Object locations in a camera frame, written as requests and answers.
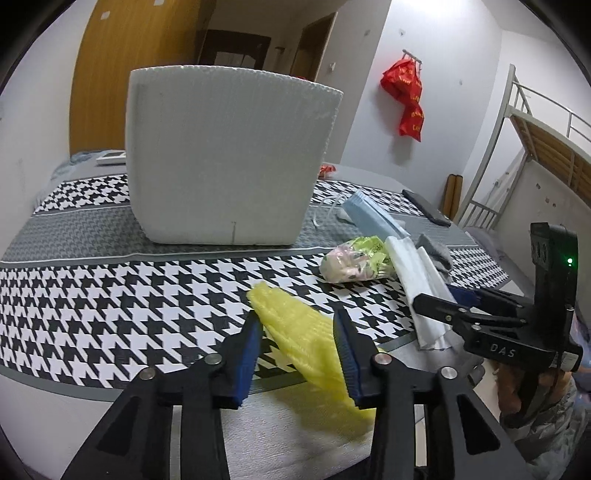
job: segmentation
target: metal screw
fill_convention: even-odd
[[[441,369],[441,376],[443,378],[447,378],[448,380],[453,380],[457,377],[456,369],[452,367],[443,367]]]
[[[392,363],[392,357],[389,356],[387,353],[376,353],[374,355],[374,361],[378,365],[389,365]]]
[[[156,370],[154,370],[152,367],[146,367],[139,373],[139,377],[142,380],[152,380],[155,376]]]
[[[222,363],[223,357],[219,353],[210,353],[205,357],[205,363],[208,365],[219,365]]]

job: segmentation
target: ceiling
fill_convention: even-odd
[[[558,37],[519,0],[482,0],[503,30],[551,43],[560,43]]]

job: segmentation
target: white cable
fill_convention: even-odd
[[[332,211],[335,209],[335,207],[339,204],[340,200],[341,199],[345,199],[345,198],[347,198],[347,196],[344,195],[344,194],[341,194],[341,195],[333,195],[331,197],[326,197],[324,200],[322,200],[322,202],[320,202],[321,205],[324,205],[327,200],[334,199],[334,202],[330,206],[328,213],[324,217],[324,222],[322,222],[322,223],[318,223],[318,220],[316,219],[316,215],[318,214],[318,210],[319,209],[317,208],[317,209],[314,210],[314,216],[312,217],[312,223],[314,224],[314,226],[316,228],[320,228],[320,227],[324,226],[324,224],[326,223],[327,218],[332,213]]]

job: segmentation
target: blue gripper pad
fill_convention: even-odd
[[[335,337],[336,349],[339,353],[340,367],[343,369],[347,392],[357,405],[362,397],[361,370],[349,343],[348,333],[343,324],[343,314],[344,312],[342,310],[335,312],[333,336]]]
[[[474,290],[468,290],[467,288],[453,287],[448,285],[449,291],[456,299],[459,305],[464,307],[472,308],[480,306],[480,297]]]
[[[252,375],[255,371],[256,359],[261,352],[261,322],[248,322],[244,328],[249,328],[246,333],[244,348],[242,350],[242,359],[236,365],[236,377],[234,382],[233,400],[241,406],[242,402],[248,397],[251,389]]]

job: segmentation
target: black and white blanket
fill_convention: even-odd
[[[146,365],[185,368],[240,331],[250,310],[246,292],[260,281],[326,315],[343,307],[376,344],[402,345],[414,338],[414,327],[398,280],[333,285],[319,276],[323,255],[361,233],[336,218],[316,229],[314,211],[357,188],[318,181],[294,245],[217,247],[150,242],[131,211],[126,175],[63,182],[0,261],[0,365],[101,388],[123,388]],[[363,189],[389,213],[405,215],[411,233],[433,228],[402,195]],[[453,284],[497,287],[508,280],[465,233],[452,227],[443,235]],[[255,379],[293,372],[265,337]]]

